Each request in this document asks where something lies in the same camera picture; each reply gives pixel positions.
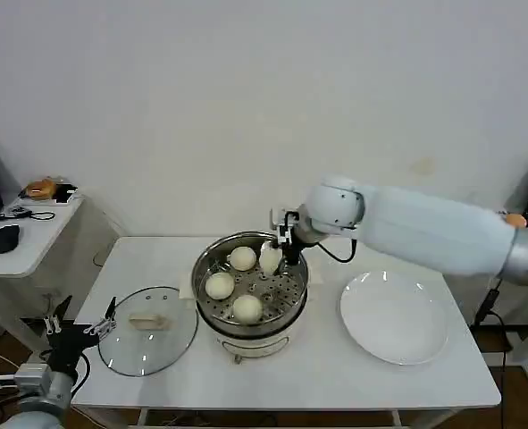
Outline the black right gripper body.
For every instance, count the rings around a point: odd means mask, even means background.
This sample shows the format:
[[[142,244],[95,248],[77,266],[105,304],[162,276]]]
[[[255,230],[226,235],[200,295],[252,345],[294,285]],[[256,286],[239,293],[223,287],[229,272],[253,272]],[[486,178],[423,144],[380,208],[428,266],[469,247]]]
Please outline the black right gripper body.
[[[280,224],[277,228],[277,242],[284,253],[299,253],[302,250],[302,241],[297,235],[297,224]]]

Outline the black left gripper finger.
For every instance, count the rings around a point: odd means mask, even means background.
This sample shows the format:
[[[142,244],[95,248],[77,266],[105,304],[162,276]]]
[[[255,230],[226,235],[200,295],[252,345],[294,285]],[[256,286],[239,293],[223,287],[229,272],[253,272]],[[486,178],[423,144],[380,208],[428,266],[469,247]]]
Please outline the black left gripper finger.
[[[72,295],[69,295],[64,301],[56,306],[52,314],[44,317],[46,333],[60,333],[62,331],[63,318],[71,304]]]
[[[106,336],[115,326],[116,297],[113,297],[105,311],[104,317],[97,323],[86,328],[83,332],[93,336]]]

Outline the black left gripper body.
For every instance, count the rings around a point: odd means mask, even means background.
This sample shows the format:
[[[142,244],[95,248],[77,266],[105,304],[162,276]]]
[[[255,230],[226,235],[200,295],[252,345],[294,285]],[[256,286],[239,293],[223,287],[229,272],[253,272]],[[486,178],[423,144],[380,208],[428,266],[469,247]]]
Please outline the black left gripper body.
[[[85,349],[95,347],[99,336],[89,324],[71,324],[47,335],[51,352],[47,363],[54,372],[72,372]]]

